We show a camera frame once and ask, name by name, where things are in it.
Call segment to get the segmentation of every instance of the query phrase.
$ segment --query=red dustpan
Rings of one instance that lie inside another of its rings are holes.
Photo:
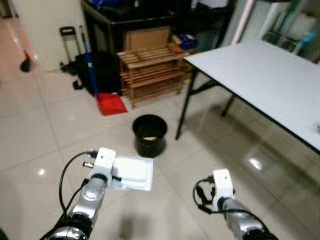
[[[112,115],[128,112],[119,95],[104,92],[99,92],[98,95],[99,100],[97,99],[96,95],[94,95],[94,98],[102,115]]]

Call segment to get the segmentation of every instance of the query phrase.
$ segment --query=cardboard box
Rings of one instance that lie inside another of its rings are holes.
[[[123,50],[165,48],[170,34],[170,26],[128,31],[125,34]]]

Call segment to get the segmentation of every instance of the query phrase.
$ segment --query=wooden shoe rack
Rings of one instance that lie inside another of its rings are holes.
[[[117,55],[122,91],[129,97],[132,108],[148,99],[181,92],[183,76],[187,73],[183,57],[189,55],[187,52],[175,53],[163,47],[128,50]]]

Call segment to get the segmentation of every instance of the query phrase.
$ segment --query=blue broom handle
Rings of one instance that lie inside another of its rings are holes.
[[[95,92],[95,95],[96,95],[96,99],[99,101],[100,98],[99,98],[99,93],[98,93],[98,88],[97,88],[96,75],[95,75],[95,72],[94,72],[94,68],[93,68],[93,64],[92,64],[92,61],[91,61],[90,54],[88,52],[88,47],[87,47],[87,43],[86,43],[84,30],[83,30],[81,25],[80,25],[79,29],[80,29],[80,34],[81,34],[83,45],[84,45],[85,57],[86,57],[86,61],[87,61],[88,67],[89,67],[89,72],[90,72],[90,75],[91,75],[91,81],[92,81],[93,89],[94,89],[94,92]]]

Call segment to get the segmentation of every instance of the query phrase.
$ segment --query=black bag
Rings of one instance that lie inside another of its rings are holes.
[[[121,91],[121,79],[119,60],[108,52],[90,53],[96,85],[99,93],[119,93]],[[94,88],[91,81],[86,54],[75,57],[78,77],[85,89],[93,96]]]

